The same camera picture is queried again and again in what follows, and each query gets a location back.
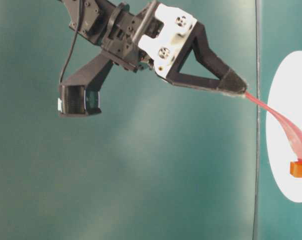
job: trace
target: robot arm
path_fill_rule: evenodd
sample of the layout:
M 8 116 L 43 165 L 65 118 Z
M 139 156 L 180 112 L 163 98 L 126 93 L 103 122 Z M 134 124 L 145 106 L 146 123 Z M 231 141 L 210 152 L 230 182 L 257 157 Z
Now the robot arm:
M 81 17 L 78 6 L 82 1 Z M 205 27 L 189 13 L 152 1 L 139 14 L 129 5 L 107 0 L 62 0 L 71 17 L 69 27 L 102 52 L 59 85 L 62 116 L 88 116 L 101 112 L 99 90 L 113 63 L 137 72 L 149 66 L 168 83 L 194 89 L 244 95 L 246 82 L 209 48 Z M 189 53 L 216 79 L 180 73 Z

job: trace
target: green wall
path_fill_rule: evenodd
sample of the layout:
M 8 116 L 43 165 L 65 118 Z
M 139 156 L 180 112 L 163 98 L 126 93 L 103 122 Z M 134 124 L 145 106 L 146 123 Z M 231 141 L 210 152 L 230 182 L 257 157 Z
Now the green wall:
M 302 0 L 259 2 L 261 98 L 267 102 L 282 60 L 291 52 L 302 50 Z M 256 239 L 302 240 L 302 203 L 286 199 L 275 183 L 267 154 L 265 120 L 266 113 L 262 111 Z
M 255 0 L 163 2 L 256 92 Z M 56 0 L 0 0 L 0 240 L 252 239 L 256 107 L 114 67 L 101 115 L 59 118 L 68 23 Z M 66 75 L 98 53 L 79 38 Z

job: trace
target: orange cube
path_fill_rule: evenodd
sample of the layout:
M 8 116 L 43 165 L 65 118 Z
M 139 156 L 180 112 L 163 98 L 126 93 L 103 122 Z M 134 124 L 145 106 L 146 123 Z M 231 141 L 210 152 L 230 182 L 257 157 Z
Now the orange cube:
M 291 175 L 296 178 L 302 178 L 302 160 L 291 162 Z

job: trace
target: red strip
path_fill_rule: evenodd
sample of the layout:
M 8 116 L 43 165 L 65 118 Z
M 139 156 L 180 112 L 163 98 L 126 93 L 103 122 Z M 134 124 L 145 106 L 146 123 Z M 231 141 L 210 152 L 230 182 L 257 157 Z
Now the red strip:
M 267 106 L 264 102 L 258 100 L 248 92 L 245 93 L 245 96 L 250 101 L 260 105 L 265 110 L 269 111 L 282 125 L 282 128 L 290 142 L 292 150 L 297 155 L 297 158 L 302 160 L 302 131 L 289 119 L 275 111 L 274 109 Z

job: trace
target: white disc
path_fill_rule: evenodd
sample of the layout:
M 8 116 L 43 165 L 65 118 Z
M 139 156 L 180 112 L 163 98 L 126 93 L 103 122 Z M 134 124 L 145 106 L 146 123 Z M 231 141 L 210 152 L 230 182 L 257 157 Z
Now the white disc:
M 268 105 L 302 130 L 302 51 L 289 54 L 274 77 Z M 290 162 L 297 161 L 279 122 L 269 112 L 266 117 L 269 161 L 275 181 L 291 201 L 302 203 L 302 178 L 290 175 Z

